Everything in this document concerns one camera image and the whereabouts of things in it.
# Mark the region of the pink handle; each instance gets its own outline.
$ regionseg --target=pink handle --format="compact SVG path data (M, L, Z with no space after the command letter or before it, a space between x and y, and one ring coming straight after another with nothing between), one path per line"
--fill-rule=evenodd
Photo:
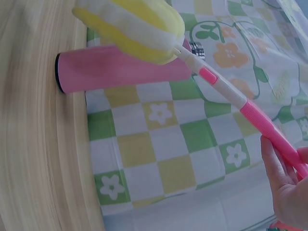
M274 147L283 155L283 158L297 170L302 178L308 176L308 165L301 160L296 149L257 105L248 100L240 111L250 123L273 143Z

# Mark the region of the hand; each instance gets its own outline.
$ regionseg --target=hand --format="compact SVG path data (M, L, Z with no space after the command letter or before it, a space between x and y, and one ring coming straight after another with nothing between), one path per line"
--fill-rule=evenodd
M308 147L297 151L303 161L308 163ZM308 178L298 182L293 167L282 161L280 153L263 136L261 152L276 217L294 228L308 230Z

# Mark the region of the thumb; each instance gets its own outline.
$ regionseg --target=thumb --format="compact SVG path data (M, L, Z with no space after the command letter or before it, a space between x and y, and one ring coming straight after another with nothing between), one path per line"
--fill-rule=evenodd
M308 147L302 147L302 148L299 148L297 150L299 156L302 158L302 160L308 164Z

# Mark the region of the white flower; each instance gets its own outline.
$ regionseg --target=white flower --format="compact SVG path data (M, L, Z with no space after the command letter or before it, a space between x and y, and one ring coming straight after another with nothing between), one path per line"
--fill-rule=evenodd
M117 199L118 193L125 191L124 187L119 183L119 176L113 175L111 178L102 177L103 186L100 189L101 194L109 195L112 200Z
M308 134L308 121L306 119L303 119L300 121L300 124L302 125L303 132Z
M149 115L151 121L158 121L160 125L164 125L168 118L172 118L172 112L168 110L167 103L151 104L152 113Z
M235 147L228 146L227 152L229 154L227 163L235 164L236 167L240 167L242 161L247 158L247 154L242 151L242 146L239 143Z

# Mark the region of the black rim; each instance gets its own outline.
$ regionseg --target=black rim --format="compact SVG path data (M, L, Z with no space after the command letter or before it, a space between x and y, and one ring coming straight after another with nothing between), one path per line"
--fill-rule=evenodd
M57 57L56 57L56 62L55 62L55 64L54 64L54 72L55 72L55 76L56 76L56 81L57 81L58 87L59 87L60 91L61 91L62 93L64 93L63 89L61 88L61 84L60 84L60 80L59 80L59 72L58 72L58 62L59 62L60 54L61 54L61 53L59 53L59 54L57 55Z

